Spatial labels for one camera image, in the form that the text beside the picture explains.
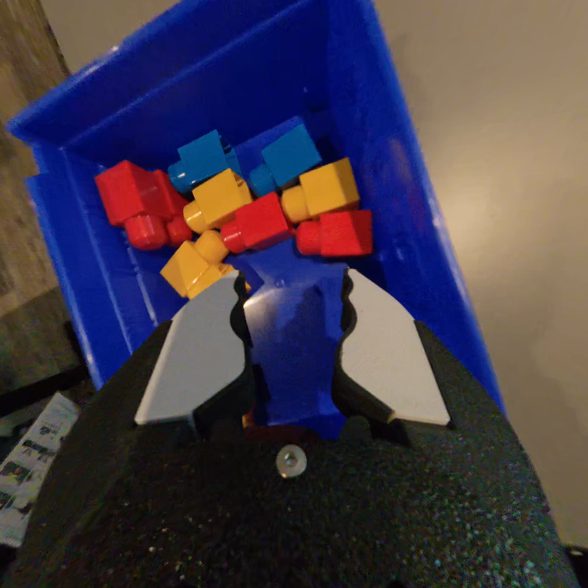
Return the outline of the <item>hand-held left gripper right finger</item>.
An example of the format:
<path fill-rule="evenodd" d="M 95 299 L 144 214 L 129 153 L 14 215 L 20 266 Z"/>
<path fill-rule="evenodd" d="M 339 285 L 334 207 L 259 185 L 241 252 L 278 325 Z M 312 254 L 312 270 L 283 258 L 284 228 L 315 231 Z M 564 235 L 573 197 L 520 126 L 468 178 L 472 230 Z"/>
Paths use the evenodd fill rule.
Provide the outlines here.
<path fill-rule="evenodd" d="M 447 426 L 449 411 L 411 313 L 356 269 L 344 272 L 341 300 L 331 396 L 342 415 L 381 426 Z"/>

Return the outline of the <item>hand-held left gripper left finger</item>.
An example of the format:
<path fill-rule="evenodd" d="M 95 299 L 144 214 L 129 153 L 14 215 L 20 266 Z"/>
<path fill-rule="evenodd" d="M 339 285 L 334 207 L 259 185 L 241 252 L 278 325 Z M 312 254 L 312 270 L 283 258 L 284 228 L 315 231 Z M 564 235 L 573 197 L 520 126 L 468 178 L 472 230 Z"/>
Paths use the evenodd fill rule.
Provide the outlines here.
<path fill-rule="evenodd" d="M 232 270 L 174 316 L 134 421 L 211 426 L 254 407 L 245 276 Z"/>

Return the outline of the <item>printed paper sheet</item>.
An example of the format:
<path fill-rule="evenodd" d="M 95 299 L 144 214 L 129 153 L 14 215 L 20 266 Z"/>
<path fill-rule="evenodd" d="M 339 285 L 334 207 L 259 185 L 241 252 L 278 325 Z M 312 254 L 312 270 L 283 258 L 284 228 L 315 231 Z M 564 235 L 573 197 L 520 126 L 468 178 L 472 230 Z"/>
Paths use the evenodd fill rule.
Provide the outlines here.
<path fill-rule="evenodd" d="M 21 547 L 40 489 L 80 415 L 58 392 L 1 463 L 1 544 Z"/>

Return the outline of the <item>pile of mega blocks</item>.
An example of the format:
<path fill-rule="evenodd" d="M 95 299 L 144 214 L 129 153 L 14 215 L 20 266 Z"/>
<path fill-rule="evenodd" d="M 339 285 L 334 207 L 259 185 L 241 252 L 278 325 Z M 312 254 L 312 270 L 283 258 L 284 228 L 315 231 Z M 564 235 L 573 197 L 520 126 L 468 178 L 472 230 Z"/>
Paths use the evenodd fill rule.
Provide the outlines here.
<path fill-rule="evenodd" d="M 299 254 L 363 258 L 374 251 L 373 214 L 360 206 L 349 158 L 330 163 L 293 118 L 239 153 L 216 130 L 180 147 L 167 171 L 129 160 L 95 176 L 107 216 L 132 249 L 173 249 L 159 270 L 193 299 L 233 270 L 228 256 L 295 238 Z"/>

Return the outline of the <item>blue plastic bin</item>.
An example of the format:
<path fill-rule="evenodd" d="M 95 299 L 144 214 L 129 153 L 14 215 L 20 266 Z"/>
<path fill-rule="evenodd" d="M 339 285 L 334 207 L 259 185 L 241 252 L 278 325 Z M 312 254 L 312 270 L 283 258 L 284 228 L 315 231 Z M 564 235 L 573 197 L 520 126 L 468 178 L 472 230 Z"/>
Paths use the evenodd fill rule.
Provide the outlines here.
<path fill-rule="evenodd" d="M 353 268 L 437 335 L 504 411 L 499 385 L 370 1 L 182 1 L 8 122 L 92 380 L 103 387 L 185 303 L 132 252 L 95 176 L 129 160 L 167 170 L 211 130 L 248 176 L 303 122 L 325 160 L 348 157 L 375 253 Z"/>

